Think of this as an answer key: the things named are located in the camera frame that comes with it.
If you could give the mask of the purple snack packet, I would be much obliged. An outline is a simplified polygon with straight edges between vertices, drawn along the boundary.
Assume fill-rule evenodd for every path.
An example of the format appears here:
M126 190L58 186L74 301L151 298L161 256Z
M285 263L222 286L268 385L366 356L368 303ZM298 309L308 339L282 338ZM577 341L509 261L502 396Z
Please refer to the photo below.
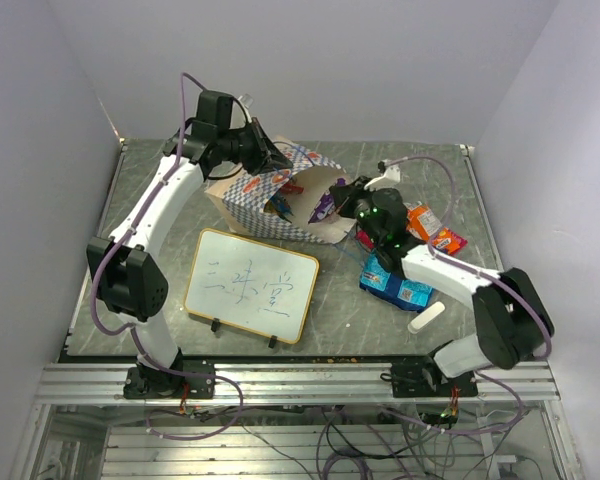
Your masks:
M330 191L330 188L327 188L322 196L320 197L318 203L312 210L312 213L309 216L308 224L332 224L336 221L336 206L334 197Z

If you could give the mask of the blue checkered paper bag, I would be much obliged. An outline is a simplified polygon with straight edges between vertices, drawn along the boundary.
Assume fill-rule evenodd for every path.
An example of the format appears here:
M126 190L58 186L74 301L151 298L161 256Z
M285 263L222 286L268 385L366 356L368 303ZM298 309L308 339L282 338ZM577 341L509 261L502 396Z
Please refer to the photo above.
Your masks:
M312 210L324 191L334 183L352 181L341 165L305 146L284 137L276 137L274 145L293 162L292 169L250 175L241 169L229 178L212 182L205 194L239 235L260 239L321 243L343 251L354 222L337 214L332 224L308 224ZM300 195L288 197L293 215L286 222L264 212L266 202L287 182L304 188Z

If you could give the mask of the orange snack packet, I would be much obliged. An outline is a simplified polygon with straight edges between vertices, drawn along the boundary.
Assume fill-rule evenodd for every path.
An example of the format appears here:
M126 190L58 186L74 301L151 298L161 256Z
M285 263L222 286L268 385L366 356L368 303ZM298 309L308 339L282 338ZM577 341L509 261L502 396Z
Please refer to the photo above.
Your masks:
M445 228L433 211L421 202L407 203L406 208L407 230L418 239L428 242L433 233L438 236Z

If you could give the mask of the teal snack packet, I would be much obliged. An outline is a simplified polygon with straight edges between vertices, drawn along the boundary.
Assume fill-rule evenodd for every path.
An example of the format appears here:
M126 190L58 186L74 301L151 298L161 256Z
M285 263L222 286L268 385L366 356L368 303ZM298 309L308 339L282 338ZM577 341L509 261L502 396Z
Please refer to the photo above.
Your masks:
M371 254L359 278L359 288L401 310L422 312L428 307L433 289L420 282L401 279L380 265Z

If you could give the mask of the pink snack packet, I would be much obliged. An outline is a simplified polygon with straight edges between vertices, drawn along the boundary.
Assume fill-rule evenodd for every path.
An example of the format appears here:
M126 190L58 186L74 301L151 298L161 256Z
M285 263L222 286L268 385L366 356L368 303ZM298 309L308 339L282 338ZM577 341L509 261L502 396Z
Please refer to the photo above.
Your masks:
M368 251L371 251L374 248L371 239L363 231L357 231L354 238L359 242L361 246L364 246ZM454 231L448 229L447 227L445 227L433 241L434 247L447 255L457 254L467 244L468 242L466 239L456 234Z

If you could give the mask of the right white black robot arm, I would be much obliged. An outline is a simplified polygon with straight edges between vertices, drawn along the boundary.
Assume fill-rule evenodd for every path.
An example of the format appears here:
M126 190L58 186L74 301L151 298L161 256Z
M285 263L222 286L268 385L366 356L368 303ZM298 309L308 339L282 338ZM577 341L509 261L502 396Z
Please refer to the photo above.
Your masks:
M540 347L551 353L555 328L528 274L498 272L446 255L407 229L407 207L395 188L370 187L359 177L329 191L336 213L355 221L373 243L379 265L403 280L427 284L469 308L475 333L450 341L428 355L420 373L430 394L445 394L456 377L486 367L510 370Z

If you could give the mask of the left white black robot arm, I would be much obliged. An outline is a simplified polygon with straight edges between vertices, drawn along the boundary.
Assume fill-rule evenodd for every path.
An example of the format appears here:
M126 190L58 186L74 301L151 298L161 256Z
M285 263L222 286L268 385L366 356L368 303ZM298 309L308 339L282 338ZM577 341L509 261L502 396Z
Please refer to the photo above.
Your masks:
M185 203L224 162L252 176L292 167L243 98L205 89L195 115L183 118L175 145L166 149L127 219L108 237L94 237L87 245L92 321L107 336L131 334L139 374L162 397L182 389L184 371L163 314L168 281L157 257Z

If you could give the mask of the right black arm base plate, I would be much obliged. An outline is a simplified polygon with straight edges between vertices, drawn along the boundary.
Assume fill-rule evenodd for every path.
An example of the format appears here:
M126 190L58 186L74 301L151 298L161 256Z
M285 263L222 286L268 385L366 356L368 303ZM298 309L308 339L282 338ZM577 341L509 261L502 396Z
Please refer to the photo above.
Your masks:
M380 379L391 385L393 397L402 398L451 398L476 397L478 388L471 372L451 378L445 376L427 356L407 356L393 362Z

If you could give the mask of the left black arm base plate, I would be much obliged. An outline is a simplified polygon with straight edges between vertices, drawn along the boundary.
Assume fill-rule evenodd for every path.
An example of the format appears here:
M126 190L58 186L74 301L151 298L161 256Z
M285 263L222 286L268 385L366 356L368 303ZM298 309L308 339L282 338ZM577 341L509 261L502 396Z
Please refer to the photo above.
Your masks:
M194 373L213 375L214 368L201 361L185 361L183 368ZM187 394L192 399L211 399L216 381L213 378L174 375L138 363L127 372L123 397L127 400L160 400L181 398Z

